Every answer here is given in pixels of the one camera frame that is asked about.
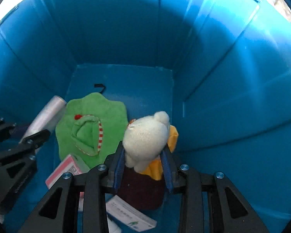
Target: plush ear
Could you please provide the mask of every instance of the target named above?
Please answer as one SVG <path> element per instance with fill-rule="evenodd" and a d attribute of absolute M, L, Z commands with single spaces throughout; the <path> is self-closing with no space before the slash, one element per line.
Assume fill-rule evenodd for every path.
<path fill-rule="evenodd" d="M 169 129 L 169 116 L 165 111 L 156 112 L 154 114 L 154 119 L 164 124 Z"/>

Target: white cardboard box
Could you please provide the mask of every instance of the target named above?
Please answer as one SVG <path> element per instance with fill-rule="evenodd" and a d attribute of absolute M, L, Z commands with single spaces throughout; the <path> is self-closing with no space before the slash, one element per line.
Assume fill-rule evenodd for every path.
<path fill-rule="evenodd" d="M 76 155 L 69 154 L 54 170 L 54 172 L 46 179 L 45 184 L 48 189 L 54 185 L 54 183 L 65 172 L 71 172 L 73 175 L 78 175 L 88 172 L 90 169 L 85 164 L 83 159 Z M 83 211 L 84 192 L 80 193 L 79 211 Z"/>
<path fill-rule="evenodd" d="M 107 212 L 137 232 L 153 229 L 157 221 L 151 219 L 117 195 L 106 203 Z"/>

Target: yellow fabric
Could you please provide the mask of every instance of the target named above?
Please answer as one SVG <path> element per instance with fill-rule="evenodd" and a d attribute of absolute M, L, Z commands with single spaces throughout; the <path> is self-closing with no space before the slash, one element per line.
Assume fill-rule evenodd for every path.
<path fill-rule="evenodd" d="M 167 141 L 169 150 L 174 152 L 179 134 L 175 126 L 170 126 L 169 138 Z M 148 167 L 141 173 L 149 175 L 154 180 L 161 180 L 163 174 L 162 163 L 160 159 L 153 160 Z"/>

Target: blue plastic bin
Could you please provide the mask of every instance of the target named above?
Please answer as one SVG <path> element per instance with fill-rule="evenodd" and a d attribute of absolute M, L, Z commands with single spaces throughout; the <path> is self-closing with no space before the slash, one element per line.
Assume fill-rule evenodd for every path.
<path fill-rule="evenodd" d="M 0 22 L 0 117 L 29 123 L 54 95 L 81 98 L 95 83 L 129 119 L 166 111 L 176 153 L 224 172 L 271 233 L 291 219 L 291 25 L 265 0 L 24 0 Z M 58 163 L 52 135 L 8 233 Z M 167 196 L 148 232 L 176 232 L 179 207 Z"/>

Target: dark red cloth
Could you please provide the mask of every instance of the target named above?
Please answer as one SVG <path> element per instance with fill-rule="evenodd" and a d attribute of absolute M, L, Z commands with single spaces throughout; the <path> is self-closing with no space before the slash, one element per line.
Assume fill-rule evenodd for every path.
<path fill-rule="evenodd" d="M 164 178 L 153 180 L 125 166 L 117 195 L 137 210 L 154 210 L 162 205 L 164 192 Z"/>

